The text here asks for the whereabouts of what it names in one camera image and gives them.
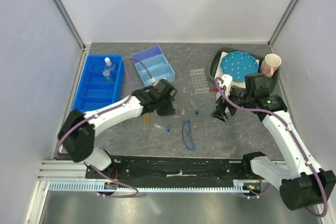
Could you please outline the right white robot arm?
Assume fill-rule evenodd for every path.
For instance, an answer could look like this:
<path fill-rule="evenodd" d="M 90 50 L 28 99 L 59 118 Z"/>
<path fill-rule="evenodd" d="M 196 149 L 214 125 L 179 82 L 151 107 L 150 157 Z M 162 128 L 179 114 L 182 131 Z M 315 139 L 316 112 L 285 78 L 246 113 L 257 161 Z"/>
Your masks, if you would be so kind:
<path fill-rule="evenodd" d="M 215 84 L 220 96 L 213 116 L 225 122 L 238 110 L 257 115 L 271 133 L 287 165 L 282 168 L 264 153 L 254 152 L 243 156 L 241 174 L 248 179 L 258 175 L 267 180 L 279 190 L 283 203 L 290 210 L 322 204 L 323 212 L 318 217 L 324 217 L 335 186 L 335 174 L 332 170 L 324 170 L 308 151 L 283 99 L 270 95 L 265 76 L 262 73 L 246 75 L 245 88 L 233 85 L 228 74 L 216 77 Z"/>

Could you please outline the glass funnel dish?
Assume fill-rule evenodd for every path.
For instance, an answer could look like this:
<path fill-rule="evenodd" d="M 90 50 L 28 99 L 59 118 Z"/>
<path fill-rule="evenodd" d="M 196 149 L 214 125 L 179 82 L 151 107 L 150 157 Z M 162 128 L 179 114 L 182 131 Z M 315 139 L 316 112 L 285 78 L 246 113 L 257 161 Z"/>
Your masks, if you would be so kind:
<path fill-rule="evenodd" d="M 175 118 L 180 118 L 181 116 L 183 116 L 185 114 L 185 110 L 181 105 L 174 105 L 174 110 L 175 110 L 175 114 L 174 117 Z"/>

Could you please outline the clear flask white cap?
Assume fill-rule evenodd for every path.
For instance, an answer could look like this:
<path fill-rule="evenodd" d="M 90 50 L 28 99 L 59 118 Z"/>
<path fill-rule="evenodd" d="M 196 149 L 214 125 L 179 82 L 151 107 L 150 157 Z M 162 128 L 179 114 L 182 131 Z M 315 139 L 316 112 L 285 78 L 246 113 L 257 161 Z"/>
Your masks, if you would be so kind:
<path fill-rule="evenodd" d="M 109 57 L 105 57 L 104 62 L 105 62 L 104 70 L 114 71 L 116 69 L 116 64 Z"/>

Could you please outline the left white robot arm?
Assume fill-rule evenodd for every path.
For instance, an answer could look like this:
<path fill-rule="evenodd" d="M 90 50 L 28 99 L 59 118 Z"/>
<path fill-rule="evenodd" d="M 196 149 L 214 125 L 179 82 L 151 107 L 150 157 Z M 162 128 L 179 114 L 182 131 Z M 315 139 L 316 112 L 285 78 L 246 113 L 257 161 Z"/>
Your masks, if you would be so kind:
<path fill-rule="evenodd" d="M 95 147 L 95 138 L 112 126 L 147 113 L 174 115 L 172 102 L 176 93 L 168 80 L 161 79 L 111 105 L 87 112 L 72 110 L 58 133 L 57 149 L 65 149 L 74 163 L 85 162 L 97 168 L 103 178 L 111 178 L 115 165 L 106 151 Z"/>

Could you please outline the small glass beaker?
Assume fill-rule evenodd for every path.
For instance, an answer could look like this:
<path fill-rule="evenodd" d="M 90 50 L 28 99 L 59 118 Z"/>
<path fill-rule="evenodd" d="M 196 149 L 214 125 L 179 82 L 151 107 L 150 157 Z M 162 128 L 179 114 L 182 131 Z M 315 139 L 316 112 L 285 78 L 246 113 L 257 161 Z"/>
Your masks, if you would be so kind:
<path fill-rule="evenodd" d="M 104 70 L 102 72 L 102 75 L 104 76 L 104 78 L 106 79 L 106 82 L 107 83 L 114 83 L 114 78 L 111 74 L 111 71 L 110 70 Z"/>

